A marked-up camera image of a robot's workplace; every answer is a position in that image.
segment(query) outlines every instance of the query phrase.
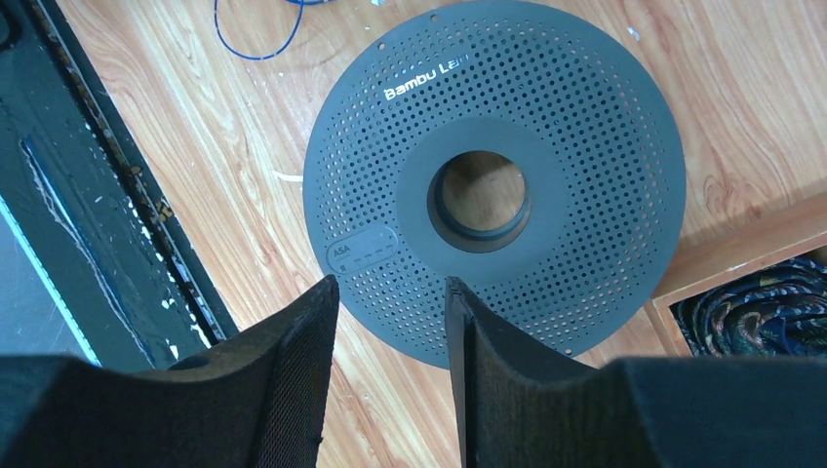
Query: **blue cable loop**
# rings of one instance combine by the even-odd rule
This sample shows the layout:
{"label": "blue cable loop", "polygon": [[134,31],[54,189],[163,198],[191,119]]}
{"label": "blue cable loop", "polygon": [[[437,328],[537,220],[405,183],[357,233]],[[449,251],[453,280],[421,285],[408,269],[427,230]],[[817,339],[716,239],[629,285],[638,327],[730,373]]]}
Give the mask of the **blue cable loop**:
{"label": "blue cable loop", "polygon": [[293,42],[293,39],[295,38],[295,32],[298,31],[298,25],[301,23],[301,16],[304,14],[304,7],[305,6],[321,5],[323,3],[332,2],[334,0],[285,0],[285,1],[288,2],[288,3],[292,3],[294,5],[298,5],[298,15],[295,17],[295,24],[293,25],[293,31],[291,31],[290,36],[288,36],[287,41],[285,41],[284,45],[282,45],[282,47],[280,47],[276,52],[274,52],[272,54],[267,54],[265,56],[248,56],[246,54],[242,54],[242,53],[238,52],[237,50],[233,49],[233,47],[230,46],[227,43],[227,40],[224,38],[224,34],[221,32],[221,26],[218,25],[218,0],[215,0],[215,3],[213,4],[213,22],[216,25],[216,34],[218,36],[218,40],[221,41],[221,44],[224,46],[224,48],[226,50],[230,51],[233,55],[235,55],[237,57],[240,57],[242,59],[246,59],[246,60],[268,60],[268,59],[272,59],[272,58],[278,56],[279,54],[281,54],[282,52],[284,52],[285,49],[287,49],[288,46],[290,46],[290,43]]}

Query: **wooden table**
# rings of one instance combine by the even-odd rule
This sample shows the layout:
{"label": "wooden table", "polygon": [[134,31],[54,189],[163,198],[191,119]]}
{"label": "wooden table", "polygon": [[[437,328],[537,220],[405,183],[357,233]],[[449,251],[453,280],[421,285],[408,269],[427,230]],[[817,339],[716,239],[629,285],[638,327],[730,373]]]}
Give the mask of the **wooden table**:
{"label": "wooden table", "polygon": [[[289,49],[253,62],[219,44],[210,1],[59,2],[241,328],[321,276],[300,175],[335,80],[395,25],[453,3],[308,7]],[[666,95],[689,170],[679,255],[824,191],[823,0],[546,3],[620,41]],[[228,40],[249,54],[280,46],[297,10],[277,0],[220,6]],[[659,313],[642,310],[579,359],[686,353]],[[458,463],[448,372],[400,355],[343,311],[319,465]]]}

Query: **perforated surface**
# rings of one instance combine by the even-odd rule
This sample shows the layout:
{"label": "perforated surface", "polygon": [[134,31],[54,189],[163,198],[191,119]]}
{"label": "perforated surface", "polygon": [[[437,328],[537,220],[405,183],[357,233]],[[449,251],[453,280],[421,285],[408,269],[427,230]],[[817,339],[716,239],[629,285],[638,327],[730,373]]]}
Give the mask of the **perforated surface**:
{"label": "perforated surface", "polygon": [[[532,196],[525,230],[494,253],[428,222],[428,181],[469,150],[514,161]],[[441,367],[446,276],[576,355],[649,297],[686,197],[678,131],[643,67],[591,24],[511,1],[439,9],[371,45],[326,100],[304,177],[310,240],[344,304]]]}

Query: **black round object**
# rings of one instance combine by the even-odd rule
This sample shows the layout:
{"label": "black round object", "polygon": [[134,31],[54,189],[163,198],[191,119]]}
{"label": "black round object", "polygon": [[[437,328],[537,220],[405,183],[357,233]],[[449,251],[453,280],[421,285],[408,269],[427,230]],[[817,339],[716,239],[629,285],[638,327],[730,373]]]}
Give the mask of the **black round object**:
{"label": "black round object", "polygon": [[[526,203],[501,232],[440,215],[445,165],[513,161]],[[342,301],[399,351],[446,367],[444,280],[576,355],[646,301],[678,242],[686,199],[663,95],[606,33],[533,3],[460,3],[411,19],[334,86],[304,167],[314,252]]]}

